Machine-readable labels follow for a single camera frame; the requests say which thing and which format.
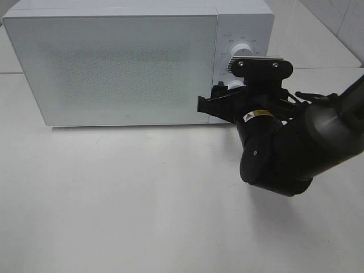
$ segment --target white tiled wall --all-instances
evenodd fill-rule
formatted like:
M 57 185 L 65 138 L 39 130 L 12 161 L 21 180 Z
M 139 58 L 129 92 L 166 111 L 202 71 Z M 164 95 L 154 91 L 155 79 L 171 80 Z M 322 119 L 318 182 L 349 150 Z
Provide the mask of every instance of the white tiled wall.
M 364 64 L 364 0 L 300 0 Z
M 6 11 L 15 5 L 19 0 L 0 0 L 0 19 L 6 13 Z
M 364 1 L 352 0 L 337 37 L 364 64 Z

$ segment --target white knob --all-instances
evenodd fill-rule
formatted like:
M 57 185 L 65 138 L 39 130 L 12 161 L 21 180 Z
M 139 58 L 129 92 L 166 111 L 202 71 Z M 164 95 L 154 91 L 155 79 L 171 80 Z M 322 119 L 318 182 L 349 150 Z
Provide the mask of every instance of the white knob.
M 231 51 L 231 56 L 251 56 L 253 55 L 253 49 L 251 47 L 251 45 L 247 44 L 247 43 L 240 43 L 235 45 Z
M 227 88 L 230 90 L 230 89 L 233 89 L 233 88 L 236 88 L 236 87 L 240 87 L 240 86 L 243 86 L 243 82 L 242 81 L 238 81 L 238 80 L 234 80 L 234 81 L 231 81 L 227 84 Z

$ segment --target microwave control panel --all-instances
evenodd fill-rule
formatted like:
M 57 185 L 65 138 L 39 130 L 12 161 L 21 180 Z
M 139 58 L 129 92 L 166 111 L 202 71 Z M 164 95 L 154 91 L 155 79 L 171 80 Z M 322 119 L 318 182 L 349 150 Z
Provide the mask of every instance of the microwave control panel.
M 273 14 L 219 14 L 216 35 L 213 85 L 223 81 L 229 88 L 242 79 L 228 72 L 235 56 L 265 56 L 271 36 Z

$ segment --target warning label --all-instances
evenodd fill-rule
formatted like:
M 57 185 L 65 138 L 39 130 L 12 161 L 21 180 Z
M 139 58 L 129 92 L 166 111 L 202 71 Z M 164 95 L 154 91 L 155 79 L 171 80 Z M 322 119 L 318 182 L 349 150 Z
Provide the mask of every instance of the warning label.
M 254 111 L 251 111 L 251 112 L 247 113 L 243 117 L 243 119 L 244 119 L 245 122 L 247 122 L 250 119 L 258 117 L 260 115 L 270 115 L 271 117 L 273 117 L 273 115 L 268 110 L 259 109 L 259 110 L 254 110 Z

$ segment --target tile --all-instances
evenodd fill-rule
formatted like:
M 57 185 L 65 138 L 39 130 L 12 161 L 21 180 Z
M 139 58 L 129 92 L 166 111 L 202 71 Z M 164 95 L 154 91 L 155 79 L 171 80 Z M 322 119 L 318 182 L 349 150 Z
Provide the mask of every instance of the tile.
M 0 73 L 23 73 L 4 26 L 0 26 Z
M 352 0 L 337 37 L 364 64 L 364 1 Z
M 269 56 L 295 68 L 360 67 L 359 60 L 298 0 L 266 1 L 275 14 Z
M 1 10 L 8 10 L 18 2 L 19 2 L 19 0 L 1 0 L 0 1 L 0 9 Z
M 350 0 L 300 0 L 315 16 L 337 35 Z

